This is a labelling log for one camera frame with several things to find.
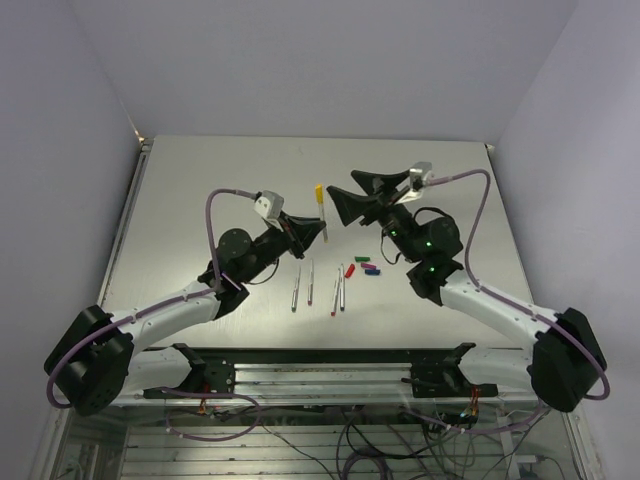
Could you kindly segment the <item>aluminium frame rail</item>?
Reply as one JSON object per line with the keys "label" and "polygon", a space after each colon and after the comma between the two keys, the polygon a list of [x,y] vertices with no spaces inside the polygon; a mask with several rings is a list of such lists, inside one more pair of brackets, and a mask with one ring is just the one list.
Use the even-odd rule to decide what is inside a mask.
{"label": "aluminium frame rail", "polygon": [[[223,398],[252,399],[269,405],[312,403],[375,403],[419,400],[412,395],[411,387],[402,383],[401,378],[409,373],[409,363],[302,363],[302,364],[234,364],[235,384],[229,393],[211,393]],[[102,388],[95,397],[88,399],[90,411],[99,411],[112,402],[122,402],[127,397],[139,395],[143,390],[153,388],[166,381],[171,385],[181,382],[188,371],[187,361],[180,357],[176,360],[160,358],[152,362],[134,362],[125,370],[123,381],[111,376],[97,382]],[[534,400],[533,390],[524,379],[518,377],[482,379],[471,378],[479,383],[495,383],[498,387],[496,397],[481,398],[473,393],[470,398],[451,399],[507,399]],[[168,387],[161,388],[163,393],[171,393],[185,398],[196,398],[209,393],[188,393]]]}

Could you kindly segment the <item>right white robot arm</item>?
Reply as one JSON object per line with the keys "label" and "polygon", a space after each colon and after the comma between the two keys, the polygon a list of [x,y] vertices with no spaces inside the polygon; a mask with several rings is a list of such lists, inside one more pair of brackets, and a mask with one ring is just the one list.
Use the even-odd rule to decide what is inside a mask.
{"label": "right white robot arm", "polygon": [[611,393],[607,364],[589,320],[569,308],[558,312],[519,300],[481,281],[469,260],[471,240],[462,240],[453,217],[439,211],[420,224],[407,204],[431,188],[467,177],[491,178],[485,169],[453,176],[434,176],[428,162],[419,162],[397,174],[354,170],[352,178],[361,194],[330,186],[343,225],[377,223],[381,237],[390,239],[400,257],[411,264],[409,284],[422,299],[466,314],[519,345],[522,357],[470,349],[444,367],[442,387],[450,394],[465,394],[475,384],[502,384],[531,388],[539,400],[560,412],[571,412],[583,400],[603,401]]}

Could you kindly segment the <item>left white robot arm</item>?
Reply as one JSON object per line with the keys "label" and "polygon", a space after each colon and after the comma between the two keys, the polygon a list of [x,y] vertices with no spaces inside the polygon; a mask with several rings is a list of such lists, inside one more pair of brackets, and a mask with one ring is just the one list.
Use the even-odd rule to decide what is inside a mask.
{"label": "left white robot arm", "polygon": [[303,258],[325,225],[316,217],[281,213],[257,237],[229,229],[205,272],[181,290],[123,312],[106,312],[98,305],[83,309],[44,362],[49,403],[81,416],[96,414],[136,376],[149,372],[140,358],[155,357],[175,364],[168,384],[178,395],[196,395],[203,387],[203,371],[181,350],[154,352],[152,345],[233,312],[248,298],[247,284],[285,253]]}

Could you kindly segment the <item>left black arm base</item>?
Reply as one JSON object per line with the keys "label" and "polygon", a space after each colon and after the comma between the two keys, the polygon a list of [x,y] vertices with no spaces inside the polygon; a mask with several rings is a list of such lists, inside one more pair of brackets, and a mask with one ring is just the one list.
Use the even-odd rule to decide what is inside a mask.
{"label": "left black arm base", "polygon": [[229,393],[235,384],[235,368],[230,359],[215,349],[192,348],[184,343],[175,343],[171,347],[153,349],[153,352],[166,353],[174,350],[188,363],[188,371],[176,385],[166,381],[153,388],[143,390],[146,399],[178,398],[178,395],[163,393],[161,388],[168,387],[188,393]]}

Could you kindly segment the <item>blue pen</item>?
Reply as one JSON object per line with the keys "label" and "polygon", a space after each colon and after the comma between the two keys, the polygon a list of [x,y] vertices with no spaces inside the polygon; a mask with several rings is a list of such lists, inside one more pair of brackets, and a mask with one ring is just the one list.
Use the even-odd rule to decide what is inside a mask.
{"label": "blue pen", "polygon": [[345,311],[346,308],[346,287],[345,287],[345,267],[344,264],[340,266],[340,280],[339,280],[339,310]]}

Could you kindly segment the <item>yellow pen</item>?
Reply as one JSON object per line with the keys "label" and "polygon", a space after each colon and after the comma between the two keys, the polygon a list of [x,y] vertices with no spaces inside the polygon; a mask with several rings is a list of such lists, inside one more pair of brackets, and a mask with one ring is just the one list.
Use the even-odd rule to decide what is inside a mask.
{"label": "yellow pen", "polygon": [[[319,218],[326,222],[325,206],[324,206],[324,187],[322,184],[315,186],[315,198],[319,211]],[[323,241],[327,243],[329,241],[327,226],[324,226],[322,230]]]}

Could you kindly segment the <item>purple pen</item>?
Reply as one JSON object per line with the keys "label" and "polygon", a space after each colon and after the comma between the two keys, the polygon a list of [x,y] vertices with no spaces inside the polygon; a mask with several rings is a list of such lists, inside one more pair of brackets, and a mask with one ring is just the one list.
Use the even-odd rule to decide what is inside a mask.
{"label": "purple pen", "polygon": [[313,295],[314,295],[314,259],[310,260],[309,266],[309,276],[308,276],[308,285],[307,285],[307,305],[313,305]]}

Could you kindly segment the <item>red pen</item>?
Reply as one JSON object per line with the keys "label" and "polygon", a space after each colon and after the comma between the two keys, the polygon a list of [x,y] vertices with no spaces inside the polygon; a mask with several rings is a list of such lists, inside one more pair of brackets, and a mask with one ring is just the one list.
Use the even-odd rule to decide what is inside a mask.
{"label": "red pen", "polygon": [[339,301],[340,301],[340,291],[341,291],[341,282],[342,282],[342,268],[337,268],[336,280],[333,287],[333,295],[332,295],[332,308],[330,311],[331,317],[335,317],[336,313],[339,310]]}

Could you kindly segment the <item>green pen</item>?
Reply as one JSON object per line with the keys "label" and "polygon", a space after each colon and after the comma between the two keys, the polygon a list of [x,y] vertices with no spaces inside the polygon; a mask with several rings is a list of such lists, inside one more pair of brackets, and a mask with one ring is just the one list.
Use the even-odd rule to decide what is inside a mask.
{"label": "green pen", "polygon": [[297,273],[295,276],[294,287],[292,291],[291,298],[291,312],[296,313],[298,308],[298,299],[299,299],[299,289],[300,289],[300,281],[301,281],[301,266],[297,267]]}

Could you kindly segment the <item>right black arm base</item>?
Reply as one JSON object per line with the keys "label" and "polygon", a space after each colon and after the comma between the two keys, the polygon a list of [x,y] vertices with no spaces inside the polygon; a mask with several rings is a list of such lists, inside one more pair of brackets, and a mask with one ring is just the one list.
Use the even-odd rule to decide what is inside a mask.
{"label": "right black arm base", "polygon": [[475,343],[466,342],[452,349],[408,350],[410,369],[401,382],[411,387],[417,399],[470,398],[473,393],[481,398],[496,397],[495,383],[471,381],[460,369],[461,360],[475,347]]}

